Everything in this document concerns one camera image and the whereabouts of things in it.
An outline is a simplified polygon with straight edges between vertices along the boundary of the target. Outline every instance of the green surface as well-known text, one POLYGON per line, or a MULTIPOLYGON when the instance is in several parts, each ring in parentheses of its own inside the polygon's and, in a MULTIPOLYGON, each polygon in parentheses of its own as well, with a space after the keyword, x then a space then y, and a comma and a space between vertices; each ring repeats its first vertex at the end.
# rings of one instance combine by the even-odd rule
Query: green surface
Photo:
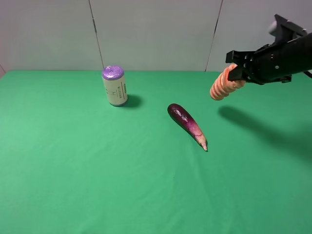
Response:
POLYGON ((218 73, 125 75, 125 107, 108 103, 98 71, 0 80, 1 234, 312 233, 311 79, 214 101, 218 73))

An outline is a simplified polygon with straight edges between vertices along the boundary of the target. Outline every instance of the can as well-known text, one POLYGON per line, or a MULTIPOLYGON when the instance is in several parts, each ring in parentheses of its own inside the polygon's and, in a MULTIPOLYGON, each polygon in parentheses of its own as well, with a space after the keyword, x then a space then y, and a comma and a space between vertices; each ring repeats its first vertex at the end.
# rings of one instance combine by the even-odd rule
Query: can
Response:
POLYGON ((119 66, 107 66, 103 69, 102 78, 109 103, 122 106, 128 100, 124 71, 119 66))

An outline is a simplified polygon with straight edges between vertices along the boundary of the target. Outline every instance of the white wall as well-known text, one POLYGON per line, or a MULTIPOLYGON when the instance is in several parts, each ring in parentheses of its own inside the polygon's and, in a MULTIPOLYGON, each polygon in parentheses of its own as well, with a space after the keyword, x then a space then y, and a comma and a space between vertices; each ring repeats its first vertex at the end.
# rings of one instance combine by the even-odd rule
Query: white wall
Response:
MULTIPOLYGON (((312 32, 312 0, 91 0, 104 65, 126 70, 222 71, 226 53, 274 38, 274 14, 312 32)), ((100 70, 88 0, 0 0, 5 71, 100 70)))
POLYGON ((274 42, 268 28, 274 15, 312 32, 312 0, 224 0, 207 71, 222 71, 231 50, 257 50, 274 42))
POLYGON ((6 71, 102 69, 88 0, 0 0, 0 64, 6 71))
POLYGON ((104 65, 206 69, 221 0, 91 0, 104 65))

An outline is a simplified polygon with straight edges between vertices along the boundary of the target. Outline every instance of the purple can lid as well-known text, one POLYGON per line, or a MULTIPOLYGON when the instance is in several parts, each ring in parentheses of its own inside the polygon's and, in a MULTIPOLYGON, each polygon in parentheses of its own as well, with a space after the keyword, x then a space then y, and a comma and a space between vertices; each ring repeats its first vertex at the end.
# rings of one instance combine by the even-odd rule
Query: purple can lid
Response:
POLYGON ((124 71, 119 66, 107 66, 103 69, 102 77, 106 80, 116 80, 124 75, 124 71))

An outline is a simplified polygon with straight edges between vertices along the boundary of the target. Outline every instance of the eggplant tip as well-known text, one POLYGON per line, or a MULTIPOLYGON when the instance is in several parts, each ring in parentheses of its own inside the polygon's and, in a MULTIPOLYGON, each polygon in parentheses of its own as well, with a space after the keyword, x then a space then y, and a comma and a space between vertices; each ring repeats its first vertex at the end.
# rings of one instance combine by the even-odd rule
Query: eggplant tip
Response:
POLYGON ((208 151, 206 143, 201 143, 201 147, 203 147, 204 151, 208 151))

